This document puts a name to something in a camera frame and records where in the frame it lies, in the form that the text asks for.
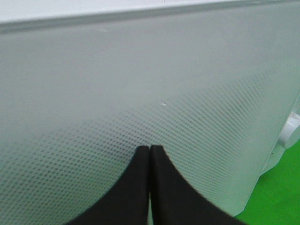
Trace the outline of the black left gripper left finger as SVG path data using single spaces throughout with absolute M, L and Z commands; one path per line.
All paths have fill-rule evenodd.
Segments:
M 146 225 L 149 211 L 150 149 L 136 148 L 117 182 L 68 225 Z

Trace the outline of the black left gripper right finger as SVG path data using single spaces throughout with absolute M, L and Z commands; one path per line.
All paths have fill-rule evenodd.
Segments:
M 150 148 L 150 198 L 155 225 L 241 225 L 199 194 L 175 168 L 163 146 Z

